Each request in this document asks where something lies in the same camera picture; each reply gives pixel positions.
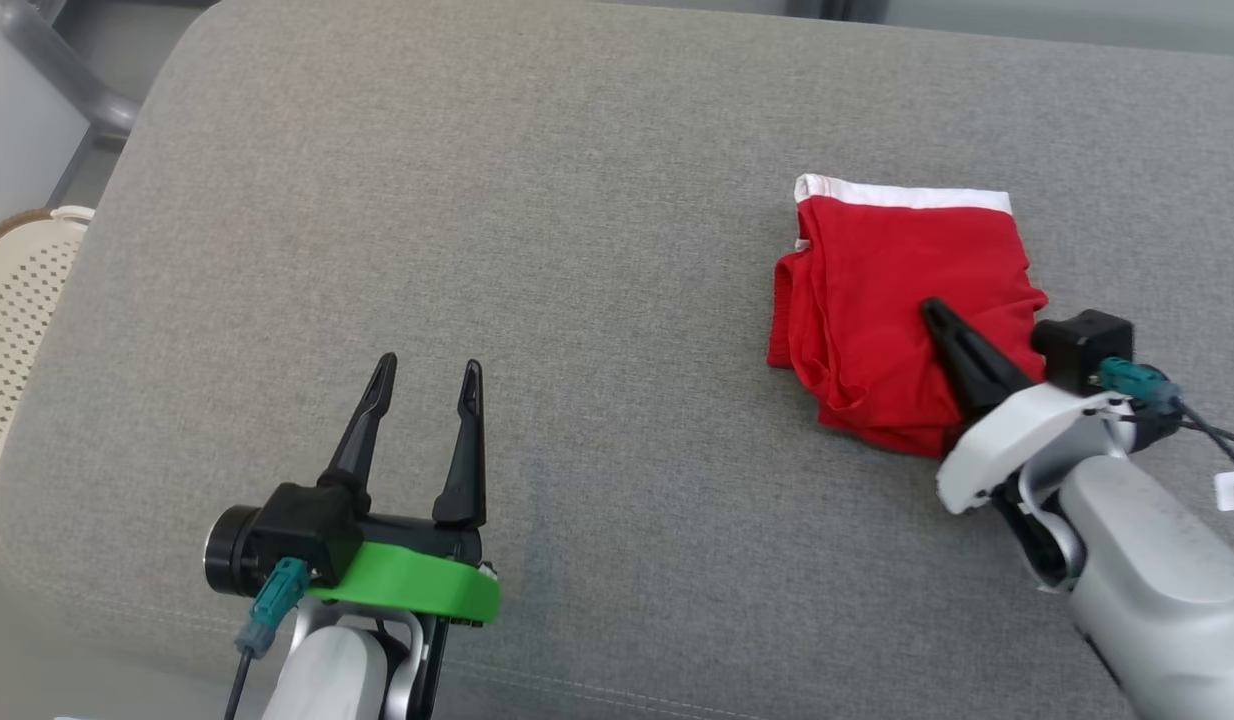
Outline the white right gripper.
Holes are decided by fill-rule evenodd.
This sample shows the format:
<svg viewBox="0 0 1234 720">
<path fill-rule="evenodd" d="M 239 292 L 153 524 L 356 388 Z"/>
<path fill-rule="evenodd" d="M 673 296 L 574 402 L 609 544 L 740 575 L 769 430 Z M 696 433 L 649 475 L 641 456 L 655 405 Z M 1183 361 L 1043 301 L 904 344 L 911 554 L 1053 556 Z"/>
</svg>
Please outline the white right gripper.
<svg viewBox="0 0 1234 720">
<path fill-rule="evenodd" d="M 1055 487 L 1080 461 L 1135 454 L 1132 398 L 1116 391 L 1071 395 L 1029 378 L 942 299 L 921 314 L 963 420 L 982 414 L 942 461 L 937 496 L 951 514 L 983 508 L 998 487 L 1024 480 L 1029 492 Z M 998 456 L 1016 438 L 1037 438 L 1039 452 L 1007 473 Z"/>
</svg>

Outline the cream perforated laundry basket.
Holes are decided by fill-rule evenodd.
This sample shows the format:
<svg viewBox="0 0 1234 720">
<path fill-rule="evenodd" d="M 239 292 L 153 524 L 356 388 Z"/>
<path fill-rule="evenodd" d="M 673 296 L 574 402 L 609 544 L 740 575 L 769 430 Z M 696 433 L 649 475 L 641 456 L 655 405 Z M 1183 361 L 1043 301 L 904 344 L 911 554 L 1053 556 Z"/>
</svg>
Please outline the cream perforated laundry basket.
<svg viewBox="0 0 1234 720">
<path fill-rule="evenodd" d="M 93 214 L 67 205 L 0 222 L 0 457 Z"/>
</svg>

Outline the red shirt with white trim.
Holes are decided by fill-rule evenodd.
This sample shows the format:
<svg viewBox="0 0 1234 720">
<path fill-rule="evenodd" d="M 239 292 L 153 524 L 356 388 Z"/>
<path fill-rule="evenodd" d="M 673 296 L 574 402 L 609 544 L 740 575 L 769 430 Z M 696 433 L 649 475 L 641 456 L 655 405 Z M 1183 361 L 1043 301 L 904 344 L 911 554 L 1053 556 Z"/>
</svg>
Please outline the red shirt with white trim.
<svg viewBox="0 0 1234 720">
<path fill-rule="evenodd" d="M 797 177 L 796 249 L 774 269 L 768 364 L 795 373 L 821 424 L 900 454 L 938 457 L 961 414 L 922 317 L 946 303 L 1030 383 L 1033 287 L 1006 191 Z"/>
</svg>

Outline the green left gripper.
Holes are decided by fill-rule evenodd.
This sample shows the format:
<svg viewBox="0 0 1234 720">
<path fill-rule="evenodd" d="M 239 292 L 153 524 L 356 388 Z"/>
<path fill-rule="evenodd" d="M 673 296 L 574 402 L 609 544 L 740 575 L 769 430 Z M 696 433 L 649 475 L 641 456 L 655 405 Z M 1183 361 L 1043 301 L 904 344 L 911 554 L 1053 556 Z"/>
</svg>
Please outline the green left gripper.
<svg viewBox="0 0 1234 720">
<path fill-rule="evenodd" d="M 397 354 L 381 354 L 317 487 L 341 487 L 353 503 L 370 503 L 366 482 L 380 420 L 387 415 Z M 482 366 L 466 361 L 457 414 L 460 417 L 450 468 L 431 519 L 370 516 L 362 520 L 364 543 L 342 583 L 311 580 L 306 597 L 355 603 L 369 609 L 447 617 L 458 624 L 492 622 L 501 609 L 501 584 L 482 561 L 476 529 L 486 522 L 486 448 Z M 270 566 L 260 559 L 251 527 L 257 509 L 237 505 L 218 516 L 206 538 L 204 569 L 213 592 L 255 597 Z"/>
</svg>

